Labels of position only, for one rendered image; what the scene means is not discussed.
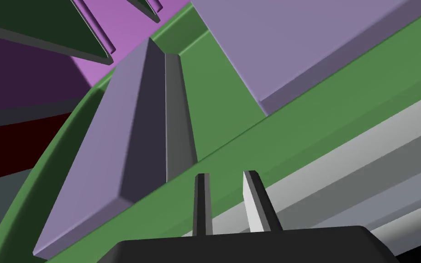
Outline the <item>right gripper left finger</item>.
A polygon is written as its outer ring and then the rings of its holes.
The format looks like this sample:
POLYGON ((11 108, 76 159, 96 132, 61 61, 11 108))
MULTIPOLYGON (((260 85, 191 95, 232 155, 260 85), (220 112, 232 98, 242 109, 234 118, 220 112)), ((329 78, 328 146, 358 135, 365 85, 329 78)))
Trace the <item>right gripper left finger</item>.
POLYGON ((195 176, 193 236, 213 234, 210 194, 210 174, 197 174, 195 176))

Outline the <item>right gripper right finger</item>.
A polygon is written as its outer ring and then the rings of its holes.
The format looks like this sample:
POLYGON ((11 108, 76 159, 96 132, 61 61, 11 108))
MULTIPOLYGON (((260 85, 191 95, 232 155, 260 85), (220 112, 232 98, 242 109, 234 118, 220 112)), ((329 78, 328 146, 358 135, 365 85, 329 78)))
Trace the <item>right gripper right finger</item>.
POLYGON ((283 230, 261 177, 255 170, 243 172, 242 194, 250 232, 283 230))

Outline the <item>green cupboard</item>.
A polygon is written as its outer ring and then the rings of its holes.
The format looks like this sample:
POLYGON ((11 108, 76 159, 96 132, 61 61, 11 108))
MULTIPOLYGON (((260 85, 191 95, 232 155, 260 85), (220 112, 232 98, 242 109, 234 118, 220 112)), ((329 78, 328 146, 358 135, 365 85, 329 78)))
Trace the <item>green cupboard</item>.
POLYGON ((85 134, 102 92, 104 77, 67 119, 41 162, 16 195, 0 224, 0 263, 95 263, 125 238, 174 237, 191 229, 194 176, 210 172, 217 213, 242 201, 237 172, 254 168, 275 183, 296 168, 379 124, 421 99, 421 17, 355 59, 269 117, 255 117, 246 130, 221 139, 194 167, 172 183, 55 256, 33 256, 66 166, 85 134))

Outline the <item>lilac cupboard door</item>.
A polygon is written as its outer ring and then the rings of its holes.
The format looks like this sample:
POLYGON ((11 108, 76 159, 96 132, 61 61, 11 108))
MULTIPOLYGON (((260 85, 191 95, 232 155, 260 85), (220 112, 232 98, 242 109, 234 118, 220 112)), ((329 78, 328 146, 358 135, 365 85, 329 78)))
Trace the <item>lilac cupboard door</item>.
POLYGON ((165 182, 165 54, 147 39, 117 64, 34 256, 51 259, 165 182))
POLYGON ((421 0, 191 0, 265 115, 421 16, 421 0))

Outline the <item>dark green framed panel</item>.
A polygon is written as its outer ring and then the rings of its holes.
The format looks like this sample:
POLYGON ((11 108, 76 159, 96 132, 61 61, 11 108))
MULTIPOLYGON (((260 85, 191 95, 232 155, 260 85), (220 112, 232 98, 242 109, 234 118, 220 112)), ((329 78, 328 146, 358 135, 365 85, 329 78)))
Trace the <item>dark green framed panel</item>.
POLYGON ((0 39, 111 65, 75 0, 0 0, 0 39))

